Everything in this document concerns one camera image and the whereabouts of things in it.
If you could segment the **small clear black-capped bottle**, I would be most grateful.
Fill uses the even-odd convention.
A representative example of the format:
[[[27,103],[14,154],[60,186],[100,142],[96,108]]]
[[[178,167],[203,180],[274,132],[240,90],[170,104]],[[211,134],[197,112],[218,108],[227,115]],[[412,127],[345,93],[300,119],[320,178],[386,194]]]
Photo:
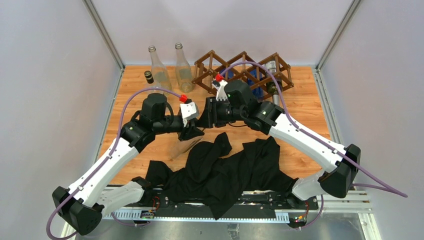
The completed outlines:
[[[154,79],[153,74],[150,70],[146,70],[144,72],[144,77],[148,84],[148,87],[153,88],[152,90],[153,93],[165,95],[165,92],[159,89],[162,87],[161,83]]]

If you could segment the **clear bottle dark label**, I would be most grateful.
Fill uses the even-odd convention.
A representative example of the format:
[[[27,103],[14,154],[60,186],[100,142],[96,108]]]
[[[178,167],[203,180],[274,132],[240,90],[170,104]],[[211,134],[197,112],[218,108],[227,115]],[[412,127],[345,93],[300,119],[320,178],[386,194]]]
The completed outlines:
[[[154,80],[154,85],[169,91],[172,90],[172,84],[168,70],[161,62],[156,47],[151,45],[148,47],[148,51],[151,59],[151,73]]]

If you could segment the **dark green wine bottle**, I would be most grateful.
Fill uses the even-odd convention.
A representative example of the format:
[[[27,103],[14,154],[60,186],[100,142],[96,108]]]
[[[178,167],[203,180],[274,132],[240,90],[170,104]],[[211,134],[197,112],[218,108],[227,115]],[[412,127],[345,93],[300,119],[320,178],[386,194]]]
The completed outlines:
[[[275,74],[276,72],[277,72],[277,66],[276,66],[276,62],[274,61],[274,60],[271,60],[271,61],[268,61],[265,65],[264,65],[266,68],[267,68],[267,70],[273,75],[273,74]],[[268,93],[271,95],[271,97],[272,97],[272,102],[275,104],[275,105],[277,105],[277,106],[280,106],[280,97],[279,97],[279,93],[278,93],[278,90],[277,90],[277,87],[279,88],[279,89],[281,89],[282,88],[282,83],[281,83],[281,81],[278,81],[278,84],[276,85],[275,83],[274,83],[274,81],[273,80],[271,80],[270,82],[268,82],[267,84],[266,84],[266,87],[267,87],[267,91],[268,91]]]

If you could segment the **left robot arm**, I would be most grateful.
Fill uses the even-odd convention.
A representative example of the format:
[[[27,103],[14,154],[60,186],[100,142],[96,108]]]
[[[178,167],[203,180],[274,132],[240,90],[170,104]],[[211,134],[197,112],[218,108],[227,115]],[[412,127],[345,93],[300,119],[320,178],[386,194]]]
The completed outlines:
[[[173,112],[165,95],[150,93],[130,121],[120,123],[112,144],[89,170],[68,187],[58,186],[52,192],[55,210],[46,226],[50,239],[55,239],[50,231],[55,216],[74,229],[74,233],[67,236],[70,239],[90,234],[105,216],[125,205],[137,202],[146,207],[152,203],[153,193],[141,177],[109,192],[104,192],[104,188],[157,135],[177,133],[179,140],[190,140],[203,134],[195,126],[199,116],[196,103],[183,94],[175,94],[175,97],[181,102],[179,114]]]

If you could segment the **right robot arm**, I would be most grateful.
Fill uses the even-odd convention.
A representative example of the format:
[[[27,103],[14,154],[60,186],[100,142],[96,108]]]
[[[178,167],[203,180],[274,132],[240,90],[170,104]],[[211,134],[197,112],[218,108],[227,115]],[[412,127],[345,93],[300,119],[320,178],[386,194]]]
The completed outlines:
[[[286,204],[298,209],[313,196],[328,194],[346,197],[359,171],[361,149],[329,140],[287,116],[286,111],[270,101],[259,101],[250,86],[242,80],[213,83],[216,97],[207,97],[196,125],[220,128],[243,121],[250,129],[280,139],[300,150],[321,166],[321,171],[299,178],[285,195]]]

